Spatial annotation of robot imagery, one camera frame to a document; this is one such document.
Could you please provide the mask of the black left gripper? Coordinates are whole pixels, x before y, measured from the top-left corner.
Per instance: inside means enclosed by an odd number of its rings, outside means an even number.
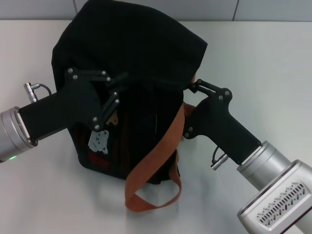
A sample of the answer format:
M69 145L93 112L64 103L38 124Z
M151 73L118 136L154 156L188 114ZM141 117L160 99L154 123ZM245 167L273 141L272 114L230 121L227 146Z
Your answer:
M30 139L44 139L77 123L90 130L103 130L120 104L119 90L109 91L109 97L101 104L91 81L120 85L128 76L128 73L121 73L114 77L105 70L67 69L64 86L59 91L20 108Z

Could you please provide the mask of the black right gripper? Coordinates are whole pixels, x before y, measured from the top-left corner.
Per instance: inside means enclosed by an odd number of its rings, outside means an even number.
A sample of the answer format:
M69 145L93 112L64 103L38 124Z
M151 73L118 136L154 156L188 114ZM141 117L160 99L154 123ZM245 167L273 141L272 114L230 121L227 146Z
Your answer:
M201 79L190 84L190 90L207 97L185 117L183 136L206 136L236 164L241 164L261 142L230 114L231 91Z

